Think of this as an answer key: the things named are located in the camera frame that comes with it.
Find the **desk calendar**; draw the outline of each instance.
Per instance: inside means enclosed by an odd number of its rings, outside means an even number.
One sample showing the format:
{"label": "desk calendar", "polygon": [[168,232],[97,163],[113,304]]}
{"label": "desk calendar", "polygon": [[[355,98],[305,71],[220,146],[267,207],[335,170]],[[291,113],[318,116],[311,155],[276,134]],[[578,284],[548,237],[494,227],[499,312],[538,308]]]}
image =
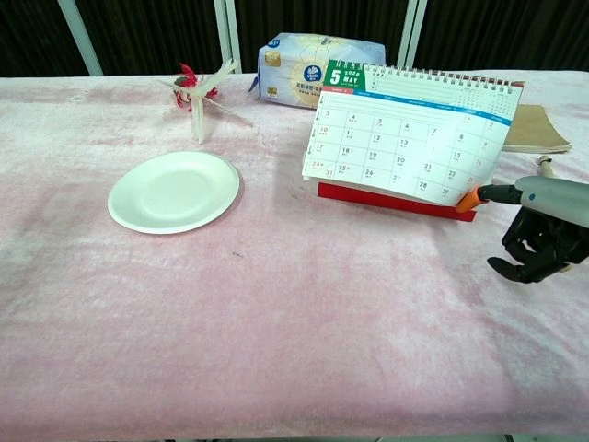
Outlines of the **desk calendar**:
{"label": "desk calendar", "polygon": [[521,84],[331,60],[303,175],[456,205],[489,181]]}

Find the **white plate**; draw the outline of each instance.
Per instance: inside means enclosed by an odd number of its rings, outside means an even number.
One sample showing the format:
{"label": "white plate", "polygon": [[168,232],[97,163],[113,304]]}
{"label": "white plate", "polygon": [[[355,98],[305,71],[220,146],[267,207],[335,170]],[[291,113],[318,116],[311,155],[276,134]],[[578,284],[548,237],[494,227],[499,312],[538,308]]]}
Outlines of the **white plate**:
{"label": "white plate", "polygon": [[110,216],[144,233],[179,233],[203,226],[235,200],[239,175],[204,152],[175,152],[131,170],[110,191]]}

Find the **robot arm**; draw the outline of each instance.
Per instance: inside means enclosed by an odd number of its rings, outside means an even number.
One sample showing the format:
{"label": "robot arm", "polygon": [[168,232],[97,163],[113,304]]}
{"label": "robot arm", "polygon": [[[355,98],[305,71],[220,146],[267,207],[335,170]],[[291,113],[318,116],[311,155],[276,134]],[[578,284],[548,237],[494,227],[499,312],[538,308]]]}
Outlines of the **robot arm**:
{"label": "robot arm", "polygon": [[540,282],[589,256],[589,185],[547,177],[524,177],[513,185],[474,189],[458,203],[458,212],[494,201],[521,204],[502,244],[521,264],[489,258],[505,278]]}

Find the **table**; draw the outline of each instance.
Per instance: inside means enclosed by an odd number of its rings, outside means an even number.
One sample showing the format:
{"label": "table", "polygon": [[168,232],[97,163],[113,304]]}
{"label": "table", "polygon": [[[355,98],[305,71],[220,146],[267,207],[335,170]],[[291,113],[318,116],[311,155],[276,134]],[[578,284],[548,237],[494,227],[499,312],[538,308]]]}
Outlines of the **table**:
{"label": "table", "polygon": [[[525,80],[589,182],[589,74]],[[301,179],[314,112],[231,76],[191,141],[156,77],[0,80],[0,439],[589,432],[587,262],[539,285],[486,263],[517,207],[475,222],[318,198]],[[205,149],[242,186],[205,227],[116,224],[111,186]],[[503,153],[497,182],[537,173]]]}

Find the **calendar spiral binding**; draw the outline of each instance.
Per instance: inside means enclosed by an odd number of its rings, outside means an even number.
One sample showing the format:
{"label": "calendar spiral binding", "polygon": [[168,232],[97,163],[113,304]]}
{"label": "calendar spiral binding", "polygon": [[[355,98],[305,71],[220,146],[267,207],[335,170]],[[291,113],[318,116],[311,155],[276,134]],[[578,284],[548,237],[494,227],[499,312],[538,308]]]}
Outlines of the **calendar spiral binding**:
{"label": "calendar spiral binding", "polygon": [[516,82],[501,80],[499,77],[485,77],[485,76],[466,76],[464,74],[453,74],[443,71],[434,71],[433,69],[417,69],[400,66],[386,66],[385,64],[368,64],[368,63],[355,63],[347,62],[344,60],[337,61],[338,67],[344,69],[364,69],[366,66],[373,69],[375,72],[381,72],[383,74],[404,76],[411,78],[427,79],[432,81],[441,81],[443,83],[449,83],[454,85],[458,83],[460,86],[467,87],[482,87],[484,89],[499,90],[500,92],[507,91],[508,94],[513,92],[513,87]]}

